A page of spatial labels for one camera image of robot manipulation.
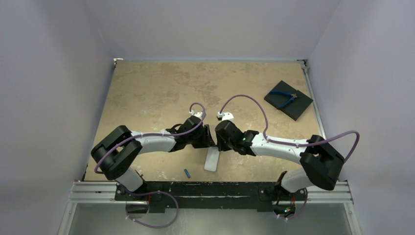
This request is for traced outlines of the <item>white remote control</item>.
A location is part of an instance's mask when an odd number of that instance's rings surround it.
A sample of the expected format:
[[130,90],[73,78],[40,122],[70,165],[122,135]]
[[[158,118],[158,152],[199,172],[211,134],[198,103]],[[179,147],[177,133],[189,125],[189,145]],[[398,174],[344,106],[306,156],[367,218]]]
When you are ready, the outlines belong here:
[[204,170],[215,172],[217,170],[220,152],[217,147],[210,147],[207,150]]

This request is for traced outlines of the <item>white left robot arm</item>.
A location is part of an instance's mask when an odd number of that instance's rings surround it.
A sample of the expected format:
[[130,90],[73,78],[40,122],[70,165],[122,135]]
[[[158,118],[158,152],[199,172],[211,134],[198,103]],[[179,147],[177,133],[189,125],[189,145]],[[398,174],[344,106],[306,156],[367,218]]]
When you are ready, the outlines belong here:
[[108,180],[117,181],[133,200],[140,200],[146,194],[146,182],[131,168],[134,159],[145,153],[176,152],[187,145],[195,149],[215,146],[209,126],[197,116],[159,133],[133,132],[125,125],[118,126],[91,150],[91,157]]

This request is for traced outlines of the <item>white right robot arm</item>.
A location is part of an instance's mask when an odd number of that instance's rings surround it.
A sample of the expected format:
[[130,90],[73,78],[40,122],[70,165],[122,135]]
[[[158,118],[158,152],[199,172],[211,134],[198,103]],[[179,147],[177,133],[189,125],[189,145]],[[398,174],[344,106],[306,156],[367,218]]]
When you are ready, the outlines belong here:
[[276,196],[280,199],[287,199],[309,186],[333,190],[345,163],[345,158],[318,135],[302,140],[266,138],[258,131],[242,132],[229,120],[220,122],[215,133],[219,151],[276,157],[301,165],[297,170],[281,174],[275,185]]

